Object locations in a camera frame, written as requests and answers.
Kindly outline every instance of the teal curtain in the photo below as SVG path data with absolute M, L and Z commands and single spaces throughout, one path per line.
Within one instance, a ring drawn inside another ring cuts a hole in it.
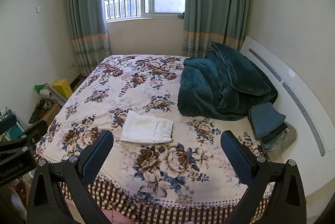
M 248 10 L 249 0 L 186 0 L 183 55 L 204 57 L 211 42 L 239 50 Z
M 65 0 L 73 51 L 88 76 L 111 53 L 104 0 Z

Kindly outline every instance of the folded white cloth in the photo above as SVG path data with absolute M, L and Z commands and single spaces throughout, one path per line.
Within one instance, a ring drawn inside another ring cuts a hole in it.
M 120 140 L 136 144 L 169 143 L 172 126 L 170 120 L 129 111 Z

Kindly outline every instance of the pink object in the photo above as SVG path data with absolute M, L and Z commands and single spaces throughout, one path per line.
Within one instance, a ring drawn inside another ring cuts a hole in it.
M 73 200 L 65 199 L 68 207 L 76 208 Z M 103 214 L 108 218 L 112 224 L 134 224 L 129 218 L 124 217 L 121 213 L 114 210 L 102 210 Z

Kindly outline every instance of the teal fleece blanket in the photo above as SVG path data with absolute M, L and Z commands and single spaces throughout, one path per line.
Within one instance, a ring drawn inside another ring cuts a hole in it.
M 277 99 L 268 77 L 240 52 L 219 43 L 205 58 L 187 58 L 178 109 L 183 116 L 236 121 L 255 105 Z

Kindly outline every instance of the folded teal cloth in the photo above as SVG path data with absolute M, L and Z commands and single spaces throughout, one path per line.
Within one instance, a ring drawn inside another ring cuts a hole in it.
M 296 140 L 296 129 L 287 122 L 286 124 L 287 128 L 276 138 L 266 143 L 261 140 L 263 151 L 267 153 L 270 160 L 272 161 L 280 157 L 280 155 L 283 154 L 283 152 L 288 149 Z
M 281 134 L 285 129 L 287 128 L 287 125 L 285 123 L 282 123 L 278 128 L 270 132 L 269 135 L 264 136 L 262 138 L 263 143 L 267 143 L 271 141 L 272 139 L 276 138 L 279 134 Z
M 269 135 L 284 122 L 286 116 L 277 112 L 270 102 L 259 104 L 249 110 L 256 140 Z

